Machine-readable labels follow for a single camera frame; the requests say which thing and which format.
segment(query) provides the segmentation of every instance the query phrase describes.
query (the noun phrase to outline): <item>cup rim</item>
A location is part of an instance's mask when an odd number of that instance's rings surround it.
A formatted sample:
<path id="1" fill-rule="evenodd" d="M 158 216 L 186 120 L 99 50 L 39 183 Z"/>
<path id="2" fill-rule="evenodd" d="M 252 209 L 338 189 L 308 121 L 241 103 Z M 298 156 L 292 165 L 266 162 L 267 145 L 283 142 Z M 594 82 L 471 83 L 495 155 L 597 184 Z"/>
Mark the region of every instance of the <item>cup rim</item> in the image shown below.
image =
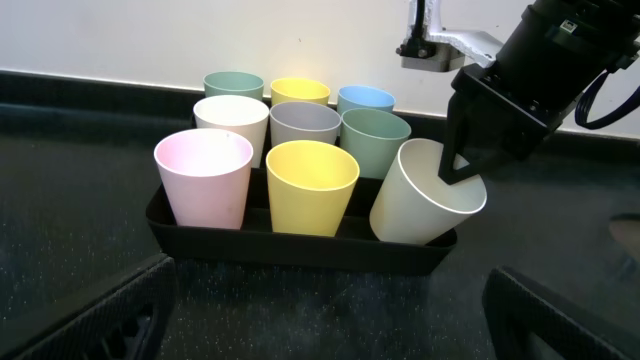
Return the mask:
<path id="1" fill-rule="evenodd" d="M 349 159 L 351 159 L 351 161 L 353 161 L 353 163 L 356 165 L 356 175 L 353 178 L 353 180 L 349 181 L 346 185 L 343 186 L 339 186 L 339 187 L 334 187 L 334 188 L 326 188 L 326 189 L 318 189 L 318 188 L 312 188 L 312 187 L 308 187 L 308 186 L 301 186 L 301 185 L 297 185 L 294 184 L 284 178 L 282 178 L 282 176 L 278 175 L 272 168 L 271 168 L 271 164 L 269 163 L 269 158 L 271 156 L 271 154 L 273 153 L 273 150 L 281 147 L 281 146 L 286 146 L 287 144 L 291 144 L 291 143 L 302 143 L 302 142 L 307 142 L 307 143 L 314 143 L 314 144 L 319 144 L 320 146 L 331 146 L 334 147 L 338 150 L 340 150 L 342 153 L 346 154 Z M 275 176 L 278 180 L 284 182 L 287 185 L 293 186 L 297 189 L 302 189 L 302 190 L 308 190 L 308 191 L 318 191 L 318 192 L 325 192 L 325 191 L 336 191 L 336 190 L 342 190 L 342 189 L 346 189 L 349 186 L 353 185 L 356 181 L 358 181 L 358 178 L 360 177 L 360 165 L 358 165 L 358 161 L 356 161 L 356 159 L 353 157 L 353 155 L 349 154 L 347 151 L 345 151 L 344 149 L 341 149 L 335 145 L 331 145 L 331 144 L 327 144 L 327 143 L 323 143 L 321 141 L 313 141 L 313 140 L 294 140 L 294 141 L 287 141 L 284 142 L 282 144 L 279 144 L 277 146 L 274 146 L 271 150 L 269 150 L 269 152 L 267 153 L 267 157 L 265 159 L 265 164 L 267 165 L 267 170 L 273 174 L 273 176 Z"/>
<path id="2" fill-rule="evenodd" d="M 166 164 L 164 164 L 163 161 L 160 161 L 160 159 L 158 159 L 158 149 L 160 148 L 160 146 L 165 142 L 170 140 L 173 137 L 177 137 L 177 136 L 184 136 L 185 133 L 188 132 L 195 132 L 195 131 L 199 131 L 199 132 L 220 132 L 220 133 L 226 133 L 232 137 L 237 137 L 240 138 L 240 141 L 245 142 L 246 145 L 249 145 L 249 149 L 251 149 L 250 152 L 250 156 L 248 156 L 248 159 L 246 161 L 243 161 L 241 163 L 240 166 L 234 167 L 229 171 L 225 171 L 225 172 L 217 172 L 217 173 L 212 173 L 212 174 L 206 174 L 206 175 L 193 175 L 193 174 L 188 174 L 182 171 L 176 171 L 175 169 L 167 166 Z M 245 166 L 247 166 L 247 164 L 251 163 L 251 160 L 253 159 L 253 145 L 251 145 L 251 142 L 249 140 L 247 140 L 247 138 L 245 138 L 244 136 L 238 135 L 236 133 L 234 133 L 233 131 L 229 131 L 229 130 L 223 130 L 223 129 L 213 129 L 213 128 L 199 128 L 199 129 L 188 129 L 188 130 L 183 130 L 183 131 L 178 131 L 177 133 L 173 133 L 167 137 L 165 137 L 164 139 L 160 140 L 160 142 L 156 145 L 156 147 L 153 149 L 153 158 L 156 161 L 156 164 L 158 164 L 158 166 L 161 166 L 163 169 L 176 174 L 176 175 L 181 175 L 181 176 L 187 176 L 187 177 L 193 177 L 193 178 L 207 178 L 207 177 L 215 177 L 215 176 L 221 176 L 221 175 L 227 175 L 227 174 L 231 174 L 234 173 L 242 168 L 244 168 Z"/>
<path id="3" fill-rule="evenodd" d="M 459 214 L 459 215 L 473 215 L 476 214 L 478 212 L 480 212 L 480 210 L 482 210 L 484 208 L 484 206 L 487 204 L 487 186 L 484 184 L 484 180 L 482 180 L 482 177 L 480 175 L 476 175 L 478 176 L 478 180 L 480 180 L 480 183 L 482 184 L 482 189 L 483 191 L 483 199 L 482 199 L 482 204 L 480 206 L 478 206 L 477 209 L 474 210 L 470 210 L 470 211 L 461 211 L 461 210 L 456 210 L 456 209 L 451 209 L 448 206 L 445 206 L 443 204 L 438 203 L 437 201 L 433 200 L 431 197 L 429 197 L 427 194 L 425 194 L 422 190 L 420 190 L 411 180 L 411 178 L 409 178 L 409 175 L 407 175 L 407 172 L 404 169 L 404 166 L 402 165 L 402 158 L 401 158 L 401 154 L 402 154 L 402 149 L 404 148 L 405 145 L 412 143 L 412 142 L 430 142 L 430 143 L 438 143 L 440 145 L 443 145 L 442 143 L 438 142 L 438 141 L 434 141 L 434 140 L 429 140 L 429 139 L 423 139 L 423 138 L 416 138 L 416 139 L 411 139 L 411 140 L 407 140 L 405 141 L 402 145 L 400 145 L 400 148 L 398 149 L 398 154 L 396 155 L 398 158 L 398 165 L 400 167 L 400 171 L 402 172 L 403 177 L 407 180 L 407 182 L 409 183 L 409 185 L 411 185 L 411 187 L 418 192 L 418 194 L 422 195 L 422 197 L 424 197 L 425 199 L 427 199 L 430 203 L 438 206 L 439 208 L 449 211 L 451 213 L 454 214 Z M 463 160 L 466 161 L 465 158 L 463 158 L 461 155 L 456 154 L 457 156 L 460 156 Z"/>
<path id="4" fill-rule="evenodd" d="M 295 98 L 296 98 L 296 99 L 300 99 L 300 100 L 318 100 L 318 99 L 324 99 L 324 98 L 326 98 L 326 97 L 331 96 L 331 89 L 330 89 L 327 85 L 325 85 L 325 84 L 321 83 L 321 82 L 320 82 L 320 81 L 318 81 L 318 80 L 307 79 L 307 78 L 300 78 L 300 77 L 288 77 L 288 78 L 279 78 L 279 79 L 275 79 L 275 80 L 273 80 L 273 81 L 271 82 L 271 91 L 275 91 L 275 92 L 277 92 L 277 93 L 279 93 L 279 94 L 282 94 L 282 95 L 285 95 L 285 96 L 294 97 L 294 96 L 292 96 L 292 95 L 290 95 L 290 94 L 287 94 L 287 93 L 282 92 L 282 91 L 275 90 L 275 89 L 273 88 L 273 84 L 275 84 L 275 83 L 277 83 L 277 82 L 280 82 L 280 81 L 291 81 L 291 80 L 294 80 L 294 81 L 301 81 L 301 80 L 302 80 L 302 81 L 312 82 L 312 83 L 314 83 L 315 85 L 320 85 L 320 87 L 322 87 L 322 88 L 323 88 L 323 90 L 325 90 L 325 92 L 326 92 L 326 95 L 323 95 L 323 96 L 316 96 L 316 97 L 300 97 L 300 96 L 295 96 Z"/>
<path id="5" fill-rule="evenodd" d="M 386 115 L 393 116 L 394 118 L 399 119 L 400 121 L 402 121 L 407 126 L 407 128 L 409 129 L 409 133 L 407 134 L 407 136 L 400 136 L 400 137 L 396 137 L 396 138 L 381 137 L 381 136 L 375 136 L 375 135 L 367 134 L 367 133 L 365 133 L 363 131 L 360 131 L 360 130 L 354 128 L 353 126 L 347 124 L 346 121 L 344 121 L 344 116 L 346 114 L 352 112 L 352 111 L 375 111 L 375 112 L 379 112 L 379 113 L 383 113 L 383 114 L 386 114 Z M 377 140 L 387 140 L 387 141 L 402 140 L 402 139 L 406 139 L 409 136 L 411 136 L 411 132 L 412 132 L 411 126 L 403 118 L 399 117 L 398 115 L 395 115 L 395 114 L 392 114 L 392 113 L 389 113 L 389 112 L 386 112 L 386 111 L 378 110 L 378 109 L 371 109 L 371 108 L 349 109 L 349 110 L 347 110 L 347 111 L 342 113 L 342 115 L 340 116 L 340 120 L 342 120 L 342 124 L 344 124 L 344 126 L 348 127 L 350 130 L 353 130 L 353 131 L 357 132 L 358 134 L 367 136 L 367 137 L 372 138 L 372 139 L 377 139 Z"/>
<path id="6" fill-rule="evenodd" d="M 204 106 L 203 104 L 205 104 L 207 102 L 224 101 L 224 99 L 229 99 L 229 98 L 238 99 L 238 100 L 241 100 L 241 101 L 246 101 L 248 103 L 256 103 L 257 102 L 257 103 L 262 104 L 262 106 L 261 106 L 262 110 L 265 110 L 265 109 L 267 110 L 266 111 L 266 117 L 258 118 L 258 116 L 256 116 L 255 119 L 251 119 L 248 122 L 243 122 L 243 123 L 240 123 L 240 124 L 228 124 L 228 123 L 220 123 L 220 122 L 216 122 L 216 121 L 211 121 L 211 120 L 208 120 L 208 119 L 205 119 L 204 117 L 202 117 L 201 114 L 198 114 L 197 109 L 198 109 L 199 106 Z M 247 96 L 241 96 L 241 95 L 209 96 L 209 97 L 206 97 L 204 99 L 198 100 L 198 102 L 195 105 L 193 105 L 193 115 L 195 115 L 196 118 L 206 122 L 207 124 L 219 125 L 219 126 L 240 127 L 240 126 L 253 125 L 253 124 L 257 124 L 257 123 L 259 123 L 261 121 L 266 120 L 269 117 L 270 114 L 271 114 L 271 112 L 270 112 L 269 107 L 267 106 L 267 104 L 263 103 L 260 100 L 256 100 L 254 98 L 250 98 L 250 97 L 247 97 Z"/>
<path id="7" fill-rule="evenodd" d="M 304 129 L 304 128 L 299 128 L 299 127 L 296 127 L 296 126 L 291 126 L 289 124 L 285 124 L 285 123 L 283 123 L 282 121 L 278 120 L 277 118 L 275 118 L 273 116 L 273 109 L 277 108 L 280 105 L 286 105 L 286 104 L 292 104 L 292 103 L 305 104 L 304 106 L 307 106 L 307 105 L 319 106 L 319 107 L 321 107 L 323 109 L 327 109 L 327 110 L 331 111 L 332 113 L 334 113 L 334 114 L 336 114 L 338 116 L 338 124 L 335 125 L 335 126 L 332 126 L 330 128 L 325 128 L 325 129 L 318 129 L 318 130 L 316 130 L 316 129 Z M 273 121 L 277 122 L 278 124 L 280 124 L 282 126 L 288 127 L 289 129 L 306 131 L 306 132 L 314 132 L 314 133 L 315 132 L 326 132 L 326 131 L 335 130 L 335 129 L 339 128 L 340 125 L 342 125 L 342 117 L 335 110 L 333 110 L 330 107 L 327 107 L 325 105 L 320 105 L 320 104 L 316 104 L 316 103 L 310 103 L 310 102 L 306 102 L 306 101 L 287 101 L 287 102 L 283 102 L 283 103 L 280 103 L 280 104 L 276 104 L 276 105 L 271 107 L 271 110 L 269 110 L 269 118 L 271 118 Z"/>
<path id="8" fill-rule="evenodd" d="M 247 89 L 244 89 L 244 90 L 225 89 L 225 88 L 221 88 L 220 86 L 215 86 L 215 85 L 212 85 L 211 83 L 207 82 L 207 77 L 209 77 L 210 75 L 216 75 L 216 74 L 242 74 L 242 75 L 249 75 L 251 77 L 255 77 L 256 79 L 260 80 L 261 84 L 259 86 L 254 87 L 254 88 L 247 88 Z M 216 71 L 216 72 L 212 72 L 212 73 L 209 73 L 209 74 L 205 75 L 202 78 L 202 83 L 207 85 L 207 86 L 211 86 L 212 88 L 215 88 L 215 89 L 224 90 L 224 91 L 236 91 L 236 92 L 253 91 L 253 90 L 258 90 L 258 89 L 264 87 L 264 80 L 260 76 L 258 76 L 256 74 L 244 72 L 244 71 Z"/>
<path id="9" fill-rule="evenodd" d="M 347 88 L 365 88 L 365 89 L 369 89 L 369 90 L 375 90 L 377 92 L 383 93 L 385 95 L 388 95 L 391 97 L 392 102 L 390 104 L 386 104 L 386 105 L 367 105 L 367 104 L 363 104 L 354 100 L 349 99 L 348 97 L 342 95 L 342 90 L 345 90 Z M 343 99 L 352 102 L 356 105 L 359 106 L 367 106 L 369 108 L 373 108 L 373 109 L 379 109 L 379 108 L 386 108 L 388 106 L 394 106 L 396 104 L 396 97 L 393 96 L 393 94 L 391 94 L 390 92 L 386 91 L 386 90 L 382 90 L 380 88 L 374 87 L 374 86 L 369 86 L 369 85 L 347 85 L 347 86 L 343 86 L 340 88 L 340 90 L 338 90 L 338 96 L 342 97 Z"/>

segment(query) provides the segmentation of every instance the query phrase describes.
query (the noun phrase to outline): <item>black cable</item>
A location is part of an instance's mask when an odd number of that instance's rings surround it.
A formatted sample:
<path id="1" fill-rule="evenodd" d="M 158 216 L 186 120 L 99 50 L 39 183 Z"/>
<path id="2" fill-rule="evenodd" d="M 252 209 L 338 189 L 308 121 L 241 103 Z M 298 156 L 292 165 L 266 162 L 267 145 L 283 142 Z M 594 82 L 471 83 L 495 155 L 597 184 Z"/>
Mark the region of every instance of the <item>black cable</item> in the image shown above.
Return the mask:
<path id="1" fill-rule="evenodd" d="M 636 89 L 636 91 L 625 101 L 620 107 L 609 113 L 598 120 L 587 122 L 587 118 L 589 117 L 589 111 L 591 111 L 591 106 L 593 102 L 596 100 L 596 95 L 598 95 L 598 91 L 602 88 L 602 85 L 607 80 L 609 76 L 608 72 L 598 76 L 596 81 L 591 84 L 591 86 L 584 92 L 580 101 L 578 101 L 578 105 L 576 106 L 576 124 L 582 126 L 585 129 L 596 130 L 602 129 L 603 127 L 609 126 L 614 122 L 622 119 L 623 117 L 629 115 L 633 110 L 640 107 L 640 86 Z"/>
<path id="2" fill-rule="evenodd" d="M 411 31 L 411 37 L 420 38 L 424 35 L 424 7 L 425 0 L 418 0 L 416 8 L 416 22 L 413 24 L 413 31 Z"/>

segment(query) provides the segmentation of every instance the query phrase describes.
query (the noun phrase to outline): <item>green cup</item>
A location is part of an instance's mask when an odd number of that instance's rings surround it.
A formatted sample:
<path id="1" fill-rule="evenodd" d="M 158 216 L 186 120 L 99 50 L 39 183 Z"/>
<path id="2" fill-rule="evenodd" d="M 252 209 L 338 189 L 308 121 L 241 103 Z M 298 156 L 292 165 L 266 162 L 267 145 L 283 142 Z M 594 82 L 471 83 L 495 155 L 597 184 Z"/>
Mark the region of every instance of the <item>green cup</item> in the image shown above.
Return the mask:
<path id="1" fill-rule="evenodd" d="M 239 95 L 262 101 L 264 81 L 253 74 L 236 71 L 217 72 L 205 76 L 203 82 L 207 97 Z"/>
<path id="2" fill-rule="evenodd" d="M 352 109 L 342 114 L 340 147 L 356 159 L 361 177 L 384 179 L 409 135 L 409 124 L 385 111 Z"/>

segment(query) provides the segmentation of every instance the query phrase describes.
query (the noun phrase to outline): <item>white wall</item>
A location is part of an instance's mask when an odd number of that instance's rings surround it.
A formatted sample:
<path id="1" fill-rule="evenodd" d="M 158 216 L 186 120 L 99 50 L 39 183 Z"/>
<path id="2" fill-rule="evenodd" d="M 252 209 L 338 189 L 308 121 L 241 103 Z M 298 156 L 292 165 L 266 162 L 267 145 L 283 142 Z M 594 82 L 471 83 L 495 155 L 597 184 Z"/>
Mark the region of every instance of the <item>white wall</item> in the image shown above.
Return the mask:
<path id="1" fill-rule="evenodd" d="M 446 0 L 448 28 L 505 41 L 533 0 Z M 445 115 L 454 73 L 400 67 L 408 0 L 0 0 L 0 69 L 202 89 L 243 70 L 384 88 L 396 109 Z M 640 84 L 640 64 L 610 77 L 592 117 Z M 573 117 L 565 129 L 578 130 Z M 601 133 L 640 138 L 640 111 Z"/>

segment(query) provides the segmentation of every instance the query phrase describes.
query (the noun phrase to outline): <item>gray cup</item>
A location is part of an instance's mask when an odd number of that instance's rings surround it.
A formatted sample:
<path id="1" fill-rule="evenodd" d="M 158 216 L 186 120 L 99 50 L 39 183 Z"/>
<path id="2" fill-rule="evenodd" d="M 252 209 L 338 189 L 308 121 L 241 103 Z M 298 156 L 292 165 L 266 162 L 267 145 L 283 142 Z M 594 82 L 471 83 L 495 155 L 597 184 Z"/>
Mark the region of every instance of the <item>gray cup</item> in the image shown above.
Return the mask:
<path id="1" fill-rule="evenodd" d="M 313 140 L 335 144 L 340 115 L 320 104 L 284 102 L 271 108 L 271 146 L 287 141 Z"/>
<path id="2" fill-rule="evenodd" d="M 361 177 L 384 179 L 409 135 L 409 124 L 385 111 L 352 109 L 342 114 L 340 147 L 356 159 Z"/>
<path id="3" fill-rule="evenodd" d="M 256 75 L 225 71 L 212 73 L 204 77 L 206 97 L 218 95 L 238 95 L 262 101 L 264 81 Z"/>

